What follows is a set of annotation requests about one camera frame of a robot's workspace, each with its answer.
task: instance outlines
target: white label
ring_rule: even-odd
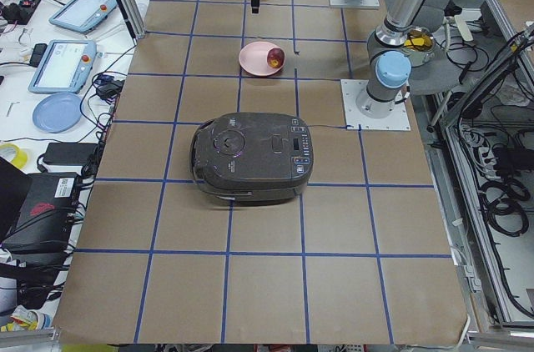
[[[74,179],[59,179],[55,198],[68,198],[73,190]]]

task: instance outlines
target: tape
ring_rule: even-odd
[[[6,159],[18,169],[22,169],[28,161],[28,155],[13,143],[0,145],[0,158]]]

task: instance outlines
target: plate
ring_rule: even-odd
[[[282,64],[280,67],[272,68],[267,64],[267,53],[272,48],[279,48],[271,42],[258,41],[252,42],[246,45],[239,52],[239,64],[247,73],[251,73],[257,77],[268,77],[284,67]]]
[[[33,123],[47,133],[61,133],[82,117],[80,98],[74,93],[55,93],[43,99],[33,110]]]

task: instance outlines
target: blue circular cap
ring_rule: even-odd
[[[410,59],[401,52],[386,52],[376,64],[376,77],[387,88],[400,88],[411,73]]]

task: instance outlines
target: blue plate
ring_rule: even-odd
[[[61,133],[82,117],[80,98],[74,93],[55,93],[43,99],[33,110],[33,123],[47,133]]]

